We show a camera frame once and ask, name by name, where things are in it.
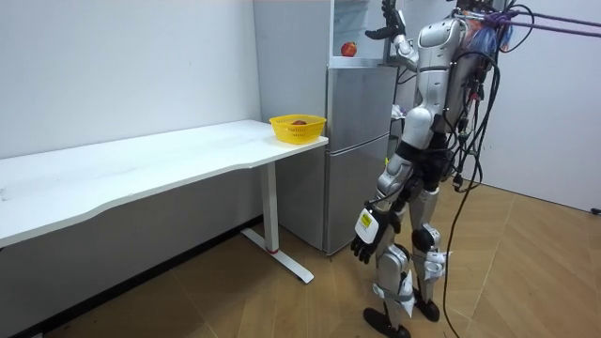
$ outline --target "desk top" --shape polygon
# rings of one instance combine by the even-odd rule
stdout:
[[[242,120],[0,160],[0,248],[327,143],[286,144],[269,124]]]

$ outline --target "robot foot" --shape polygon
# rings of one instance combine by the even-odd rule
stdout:
[[[416,288],[413,289],[413,295],[415,297],[415,307],[424,314],[427,320],[437,323],[440,320],[440,310],[434,301],[425,302],[422,299],[422,293]]]
[[[401,326],[400,330],[393,329],[388,317],[376,309],[366,308],[363,310],[363,319],[372,328],[388,338],[411,338],[411,333],[404,326]]]

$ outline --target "red apple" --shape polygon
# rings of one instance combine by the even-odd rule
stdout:
[[[357,43],[355,42],[347,42],[342,45],[340,49],[340,54],[342,56],[353,57],[357,53]]]

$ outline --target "humanoid robot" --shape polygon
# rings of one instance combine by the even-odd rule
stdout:
[[[427,319],[438,321],[433,301],[434,283],[445,274],[447,253],[440,233],[431,224],[439,196],[439,183],[449,175],[452,152],[447,135],[466,128],[467,97],[482,91],[490,66],[481,55],[459,57],[468,51],[469,23],[449,18],[422,29],[413,46],[406,38],[401,11],[382,2],[386,27],[367,31],[369,38],[389,38],[400,62],[417,73],[417,104],[405,119],[401,142],[378,179],[376,198],[366,202],[355,227],[351,250],[367,264],[377,264],[374,292],[383,299],[384,312],[365,309],[365,320],[387,337],[410,337],[401,312],[416,306]],[[401,222],[410,210],[412,254],[394,243]],[[409,261],[417,273],[413,288]]]

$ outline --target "yellow label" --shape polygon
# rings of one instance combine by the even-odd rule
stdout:
[[[363,215],[361,215],[361,223],[363,223],[363,227],[368,228],[369,224],[372,223],[372,219],[370,219],[366,213],[363,213]]]

